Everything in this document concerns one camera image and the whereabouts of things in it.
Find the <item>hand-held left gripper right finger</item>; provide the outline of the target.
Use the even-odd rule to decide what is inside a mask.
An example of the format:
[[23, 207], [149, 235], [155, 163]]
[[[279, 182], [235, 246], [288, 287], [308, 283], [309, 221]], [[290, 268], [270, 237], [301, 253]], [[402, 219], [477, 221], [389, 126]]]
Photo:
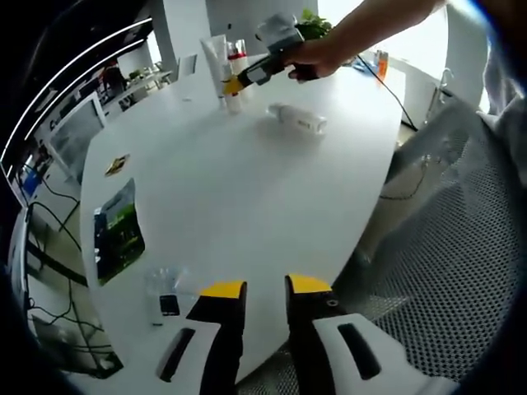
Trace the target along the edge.
[[452, 394], [457, 384], [412, 367], [402, 344], [360, 314], [349, 314], [331, 286], [285, 277], [289, 348], [302, 394]]

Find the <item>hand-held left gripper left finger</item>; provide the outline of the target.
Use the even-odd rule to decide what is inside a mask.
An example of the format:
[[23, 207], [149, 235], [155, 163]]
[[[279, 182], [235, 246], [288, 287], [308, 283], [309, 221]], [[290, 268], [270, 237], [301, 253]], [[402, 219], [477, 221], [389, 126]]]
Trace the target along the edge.
[[234, 394], [243, 354], [247, 283], [203, 289], [184, 317], [139, 349], [147, 394]]

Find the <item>person's right hand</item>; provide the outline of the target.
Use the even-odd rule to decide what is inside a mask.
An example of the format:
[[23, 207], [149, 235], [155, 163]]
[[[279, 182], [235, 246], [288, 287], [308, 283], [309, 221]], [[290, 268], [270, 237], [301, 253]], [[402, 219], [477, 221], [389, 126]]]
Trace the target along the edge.
[[321, 39], [309, 40], [291, 48], [283, 54], [285, 66], [294, 65], [296, 69], [289, 72], [289, 77], [299, 82], [307, 79], [299, 72], [299, 65], [309, 66], [315, 78], [325, 78], [334, 74], [353, 54], [347, 51], [345, 44], [337, 39], [326, 36]]

